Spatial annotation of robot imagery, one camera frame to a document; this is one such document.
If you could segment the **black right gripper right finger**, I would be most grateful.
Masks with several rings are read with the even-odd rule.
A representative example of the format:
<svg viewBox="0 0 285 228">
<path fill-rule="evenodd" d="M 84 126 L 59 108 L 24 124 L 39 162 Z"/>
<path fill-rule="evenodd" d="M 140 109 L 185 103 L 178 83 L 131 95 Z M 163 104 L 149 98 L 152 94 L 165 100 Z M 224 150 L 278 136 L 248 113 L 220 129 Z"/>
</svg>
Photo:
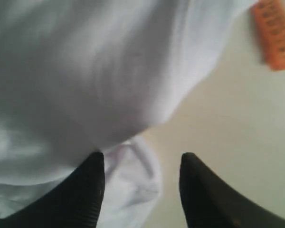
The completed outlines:
<svg viewBox="0 0 285 228">
<path fill-rule="evenodd" d="M 285 219 L 234 190 L 194 153 L 181 157 L 179 191 L 189 228 L 285 228 Z"/>
</svg>

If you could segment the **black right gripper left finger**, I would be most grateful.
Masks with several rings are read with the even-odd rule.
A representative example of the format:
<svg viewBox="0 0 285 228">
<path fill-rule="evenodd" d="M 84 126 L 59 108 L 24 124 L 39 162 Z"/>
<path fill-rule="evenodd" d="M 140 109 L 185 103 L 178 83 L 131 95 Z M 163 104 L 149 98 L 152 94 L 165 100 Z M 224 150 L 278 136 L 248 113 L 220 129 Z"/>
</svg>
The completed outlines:
<svg viewBox="0 0 285 228">
<path fill-rule="evenodd" d="M 92 153 L 52 191 L 0 218 L 0 228 L 95 228 L 104 197 L 104 174 L 103 154 Z"/>
</svg>

